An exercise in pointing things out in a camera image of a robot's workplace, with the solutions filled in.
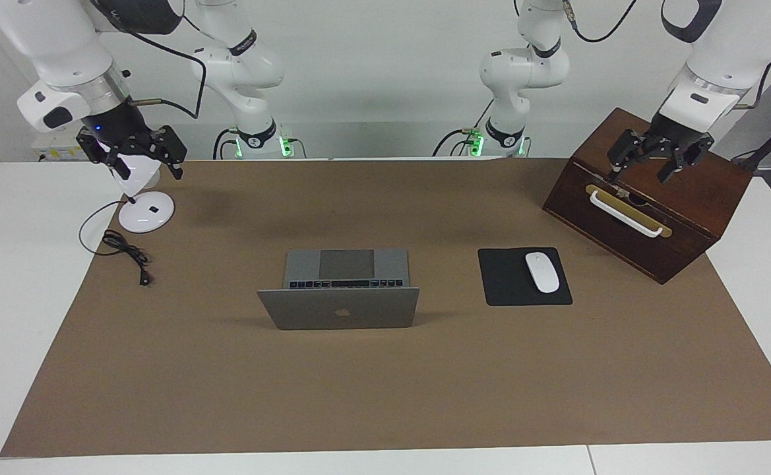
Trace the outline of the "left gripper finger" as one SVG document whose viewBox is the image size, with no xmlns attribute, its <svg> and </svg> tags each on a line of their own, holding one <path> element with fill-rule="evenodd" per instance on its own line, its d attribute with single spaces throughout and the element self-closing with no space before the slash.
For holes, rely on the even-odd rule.
<svg viewBox="0 0 771 475">
<path fill-rule="evenodd" d="M 665 152 L 666 163 L 657 174 L 660 183 L 666 183 L 673 175 L 678 174 L 689 166 L 694 166 L 704 157 L 713 144 L 714 138 L 711 135 L 703 135 L 698 141 L 693 142 L 686 148 L 670 144 L 669 150 Z"/>
<path fill-rule="evenodd" d="M 642 139 L 634 130 L 624 130 L 614 145 L 609 148 L 606 156 L 609 159 L 611 171 L 608 181 L 615 183 L 636 160 L 636 151 L 640 147 Z"/>
</svg>

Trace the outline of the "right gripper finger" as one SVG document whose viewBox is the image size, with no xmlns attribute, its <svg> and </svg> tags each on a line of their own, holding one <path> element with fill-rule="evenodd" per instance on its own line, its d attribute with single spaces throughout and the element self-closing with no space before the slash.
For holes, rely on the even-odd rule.
<svg viewBox="0 0 771 475">
<path fill-rule="evenodd" d="M 119 156 L 119 151 L 116 148 L 104 150 L 103 146 L 89 129 L 78 130 L 75 140 L 91 163 L 104 164 L 111 171 L 116 172 L 122 180 L 129 179 L 129 168 Z"/>
<path fill-rule="evenodd" d="M 183 177 L 182 164 L 186 159 L 187 147 L 169 125 L 153 130 L 153 159 L 164 164 L 174 180 Z"/>
</svg>

